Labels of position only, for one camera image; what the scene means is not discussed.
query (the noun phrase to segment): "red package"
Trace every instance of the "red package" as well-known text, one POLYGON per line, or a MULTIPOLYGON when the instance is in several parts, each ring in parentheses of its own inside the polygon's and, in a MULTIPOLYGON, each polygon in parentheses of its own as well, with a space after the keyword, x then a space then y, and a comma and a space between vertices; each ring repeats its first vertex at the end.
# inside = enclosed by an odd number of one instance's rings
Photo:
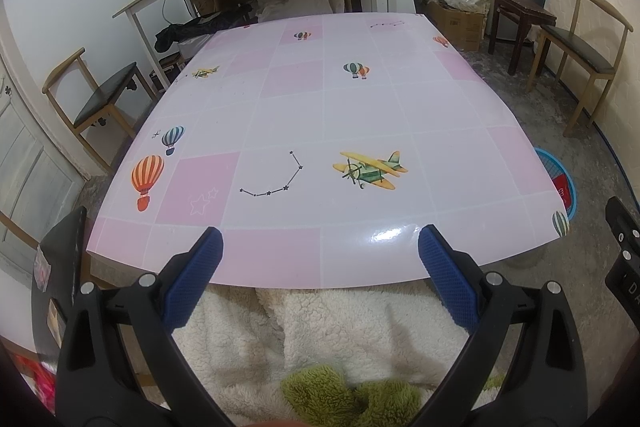
POLYGON ((565 174, 560 174, 553 179, 554 185, 558 190, 558 194, 562 198, 562 203, 564 203, 564 209, 569 210, 571 207, 571 190, 569 189, 569 180, 567 179, 565 174))

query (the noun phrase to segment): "white pillow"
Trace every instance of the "white pillow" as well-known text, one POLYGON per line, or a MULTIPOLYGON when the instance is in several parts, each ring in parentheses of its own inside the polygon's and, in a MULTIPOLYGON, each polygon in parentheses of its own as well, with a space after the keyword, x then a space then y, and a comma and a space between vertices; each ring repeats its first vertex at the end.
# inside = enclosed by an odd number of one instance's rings
POLYGON ((258 22, 334 13, 329 0, 257 0, 258 22))

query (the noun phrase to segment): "green plush fabric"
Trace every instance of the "green plush fabric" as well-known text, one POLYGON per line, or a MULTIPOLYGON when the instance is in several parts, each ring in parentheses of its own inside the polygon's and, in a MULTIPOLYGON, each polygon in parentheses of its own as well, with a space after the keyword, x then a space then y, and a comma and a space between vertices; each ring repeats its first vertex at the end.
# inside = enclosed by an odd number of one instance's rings
POLYGON ((404 427, 420 410, 417 387, 383 380, 349 389, 329 365, 303 369, 280 386, 297 415, 314 427, 404 427))

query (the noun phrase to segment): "yellow biplane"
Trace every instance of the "yellow biplane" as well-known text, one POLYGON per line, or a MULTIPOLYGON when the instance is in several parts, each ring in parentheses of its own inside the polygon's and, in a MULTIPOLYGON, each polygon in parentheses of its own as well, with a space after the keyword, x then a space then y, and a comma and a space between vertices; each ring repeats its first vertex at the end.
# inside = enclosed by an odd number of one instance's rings
POLYGON ((386 161, 374 160, 354 152, 340 154, 347 158, 347 163, 334 163, 334 169, 342 172, 343 178, 350 178, 353 184, 358 184, 360 188, 364 188, 364 184, 369 183, 387 190, 395 190, 393 184, 385 178, 385 174, 399 178, 398 172, 408 172, 400 165, 399 151, 394 152, 386 161))

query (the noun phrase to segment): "orange striped hot air balloon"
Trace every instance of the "orange striped hot air balloon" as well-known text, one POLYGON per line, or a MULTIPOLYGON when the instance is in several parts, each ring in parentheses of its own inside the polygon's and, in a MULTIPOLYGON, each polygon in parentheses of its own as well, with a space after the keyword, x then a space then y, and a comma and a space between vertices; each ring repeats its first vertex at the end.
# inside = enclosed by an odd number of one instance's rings
POLYGON ((131 171, 131 184, 140 193, 138 198, 138 210, 143 212, 149 206, 149 190, 158 181, 164 160, 160 156, 147 156, 140 160, 131 171))
POLYGON ((369 68, 367 68, 366 66, 363 66, 358 70, 358 73, 360 74, 363 80, 367 80, 367 73, 369 73, 369 71, 371 71, 369 68))

